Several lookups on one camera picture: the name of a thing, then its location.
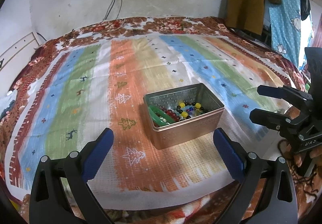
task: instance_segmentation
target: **black wire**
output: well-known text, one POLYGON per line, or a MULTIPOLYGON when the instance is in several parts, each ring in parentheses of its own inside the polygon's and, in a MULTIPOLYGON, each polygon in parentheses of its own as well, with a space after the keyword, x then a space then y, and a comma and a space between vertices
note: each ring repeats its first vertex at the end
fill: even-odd
POLYGON ((94 35, 96 35, 96 34, 98 34, 98 33, 101 33, 102 31, 104 31, 104 30, 108 29, 110 26, 114 25, 114 23, 117 21, 117 19, 118 19, 119 15, 120 15, 121 8, 122 8, 122 4, 123 4, 123 0, 121 0, 121 5, 120 5, 120 9, 119 9, 118 15, 116 16, 116 18, 115 18, 115 20, 113 21, 113 23, 112 23, 112 24, 108 25, 108 26, 107 26, 106 28, 104 28, 103 30, 98 31, 98 32, 96 32, 96 33, 93 33, 92 35, 87 36, 87 37, 84 37, 84 38, 92 37, 92 36, 94 36, 94 35))
POLYGON ((109 16, 109 14, 110 14, 110 12, 111 12, 111 10, 112 10, 113 6, 114 6, 115 1, 116 1, 116 0, 112 0, 112 1, 111 1, 111 4, 113 3, 113 5, 112 5, 112 7, 111 7, 111 8, 110 8, 111 4, 108 6, 108 9, 107 9, 107 11, 106 11, 105 18, 103 19, 103 21, 104 21, 104 20, 106 20, 106 19, 107 19, 107 17, 109 16))
POLYGON ((37 34, 39 35, 39 36, 41 36, 45 41, 47 41, 44 37, 43 37, 43 35, 41 35, 40 33, 38 33, 37 32, 37 34))

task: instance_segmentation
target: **bed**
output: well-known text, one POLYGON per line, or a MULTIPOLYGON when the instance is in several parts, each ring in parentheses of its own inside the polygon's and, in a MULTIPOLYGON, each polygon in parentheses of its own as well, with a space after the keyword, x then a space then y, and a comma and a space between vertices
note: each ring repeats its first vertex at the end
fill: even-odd
MULTIPOLYGON (((289 110, 288 103, 259 96, 256 88, 286 84, 303 90, 302 76, 289 60, 238 37, 221 19, 127 18, 73 30, 40 46, 14 81, 15 105, 0 122, 0 174, 22 201, 22 216, 28 220, 28 194, 41 156, 65 157, 109 127, 112 150, 89 186, 113 221, 212 223, 238 185, 212 135, 157 150, 142 110, 144 94, 198 82, 224 103, 218 126, 233 140, 266 159, 284 151, 286 143, 252 124, 249 112, 289 110), (80 38, 89 32, 94 35, 80 38)), ((321 189, 319 169, 299 178, 293 158, 285 155, 301 218, 321 189)))

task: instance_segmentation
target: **metal tin box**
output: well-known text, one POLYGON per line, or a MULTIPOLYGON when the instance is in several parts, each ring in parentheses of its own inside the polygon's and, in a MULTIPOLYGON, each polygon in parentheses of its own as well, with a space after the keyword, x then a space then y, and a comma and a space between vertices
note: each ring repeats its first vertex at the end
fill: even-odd
POLYGON ((143 100, 149 117, 150 139, 157 149, 168 148, 213 132, 224 111, 223 103, 203 83, 145 94, 143 100), (148 106, 175 110, 178 103, 183 101, 199 102, 208 112, 159 128, 154 126, 148 106))

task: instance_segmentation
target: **green stripe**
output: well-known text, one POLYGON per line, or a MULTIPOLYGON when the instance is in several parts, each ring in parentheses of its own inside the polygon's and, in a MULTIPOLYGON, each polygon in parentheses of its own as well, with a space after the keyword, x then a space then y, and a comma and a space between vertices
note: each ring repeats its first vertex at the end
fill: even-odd
POLYGON ((45 150, 46 155, 51 159, 66 157, 71 151, 77 148, 78 133, 73 133, 73 138, 67 140, 67 132, 73 129, 78 130, 79 120, 86 104, 93 74, 92 68, 95 66, 97 51, 100 45, 86 47, 74 65, 69 79, 65 82, 64 89, 60 96, 55 118, 47 134, 45 150), (84 82, 80 77, 88 78, 84 82))
POLYGON ((268 97, 260 96, 255 88, 247 79, 240 75, 240 73, 229 66, 225 61, 216 56, 211 51, 202 47, 195 40, 186 36, 177 36, 183 43, 198 51, 211 62, 212 66, 219 70, 227 79, 233 82, 240 90, 252 100, 256 101, 262 109, 274 111, 276 110, 275 103, 268 97))

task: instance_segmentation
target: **metal bolt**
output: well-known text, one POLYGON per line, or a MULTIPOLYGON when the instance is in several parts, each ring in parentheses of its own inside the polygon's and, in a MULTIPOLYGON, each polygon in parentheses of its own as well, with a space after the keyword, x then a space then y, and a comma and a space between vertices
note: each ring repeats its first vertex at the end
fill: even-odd
POLYGON ((283 158, 283 157, 279 157, 279 162, 280 162, 280 163, 285 163, 285 158, 283 158))
POLYGON ((40 159, 40 161, 41 161, 41 162, 46 162, 46 161, 47 161, 47 159, 48 159, 48 157, 47 157, 47 156, 42 156, 42 157, 41 157, 41 159, 40 159))
POLYGON ((254 152, 250 152, 249 154, 248 154, 248 156, 251 158, 251 159, 255 159, 255 158, 257 158, 257 156, 256 156, 256 154, 254 153, 254 152))
POLYGON ((72 152, 69 154, 69 156, 70 156, 71 158, 75 158, 75 157, 77 157, 77 156, 78 156, 78 152, 77 152, 77 151, 72 151, 72 152))

